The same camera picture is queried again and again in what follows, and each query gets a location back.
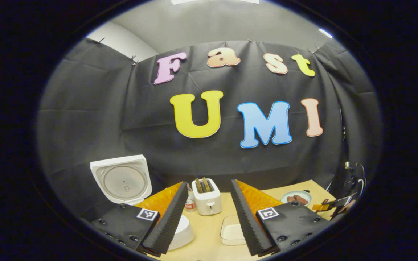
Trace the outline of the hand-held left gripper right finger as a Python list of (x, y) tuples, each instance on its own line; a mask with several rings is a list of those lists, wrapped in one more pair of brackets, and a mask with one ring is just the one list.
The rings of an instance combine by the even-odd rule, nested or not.
[(252, 256), (289, 251), (329, 225), (327, 219), (297, 200), (282, 203), (236, 179), (231, 186), (239, 224)]

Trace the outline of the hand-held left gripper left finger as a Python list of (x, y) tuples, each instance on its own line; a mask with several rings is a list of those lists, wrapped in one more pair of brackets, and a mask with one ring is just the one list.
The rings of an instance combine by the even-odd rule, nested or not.
[(159, 257), (166, 254), (188, 198), (179, 182), (136, 205), (103, 204), (89, 214), (95, 230), (118, 244)]

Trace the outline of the clear container of rice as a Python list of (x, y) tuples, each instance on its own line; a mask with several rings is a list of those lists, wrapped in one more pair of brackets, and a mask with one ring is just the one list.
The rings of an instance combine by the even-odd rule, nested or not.
[(229, 215), (223, 219), (220, 238), (223, 245), (246, 245), (246, 240), (237, 215)]

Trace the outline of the white rice cooker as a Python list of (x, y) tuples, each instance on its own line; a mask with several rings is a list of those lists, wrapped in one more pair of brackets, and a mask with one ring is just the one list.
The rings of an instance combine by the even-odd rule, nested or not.
[[(124, 203), (133, 206), (154, 195), (147, 161), (143, 155), (94, 161), (90, 163), (90, 168), (100, 190), (108, 199), (106, 204)], [(168, 251), (183, 247), (194, 238), (192, 226), (182, 213)]]

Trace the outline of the red label bottle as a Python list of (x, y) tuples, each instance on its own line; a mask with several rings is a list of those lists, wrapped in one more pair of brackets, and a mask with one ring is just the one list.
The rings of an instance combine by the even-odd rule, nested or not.
[(188, 198), (185, 203), (185, 210), (188, 212), (196, 211), (196, 202), (194, 200), (194, 193), (189, 184), (187, 184)]

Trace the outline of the white toaster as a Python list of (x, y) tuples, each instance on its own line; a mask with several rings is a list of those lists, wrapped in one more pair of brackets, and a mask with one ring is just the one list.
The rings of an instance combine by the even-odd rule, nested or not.
[(222, 211), (221, 192), (212, 179), (206, 179), (211, 188), (210, 192), (205, 192), (202, 178), (199, 178), (204, 191), (202, 194), (199, 194), (196, 190), (195, 179), (191, 182), (191, 187), (199, 215), (214, 215)]

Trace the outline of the pale green plate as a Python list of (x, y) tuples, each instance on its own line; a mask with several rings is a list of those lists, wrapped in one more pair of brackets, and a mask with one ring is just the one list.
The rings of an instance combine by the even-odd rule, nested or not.
[(303, 190), (289, 191), (289, 192), (285, 193), (284, 195), (282, 195), (280, 201), (282, 203), (287, 203), (287, 197), (288, 196), (294, 196), (294, 195), (300, 195), (301, 197), (303, 197), (303, 198), (305, 198), (306, 200), (309, 201), (309, 203), (307, 205), (304, 205), (304, 206), (308, 206), (312, 202), (312, 195), (309, 193), (309, 191), (303, 191)]

